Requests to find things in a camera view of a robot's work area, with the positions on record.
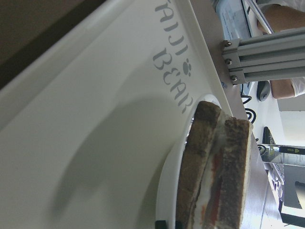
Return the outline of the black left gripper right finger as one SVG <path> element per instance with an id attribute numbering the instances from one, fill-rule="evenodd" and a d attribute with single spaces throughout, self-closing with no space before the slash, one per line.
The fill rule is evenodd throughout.
<path id="1" fill-rule="evenodd" d="M 175 222 L 175 229 L 184 229 L 183 223 L 181 221 Z"/>

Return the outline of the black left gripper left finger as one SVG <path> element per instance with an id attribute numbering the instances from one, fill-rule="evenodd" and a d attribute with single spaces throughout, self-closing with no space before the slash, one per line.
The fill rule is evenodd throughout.
<path id="1" fill-rule="evenodd" d="M 167 229 L 166 220 L 157 220 L 155 221 L 155 229 Z"/>

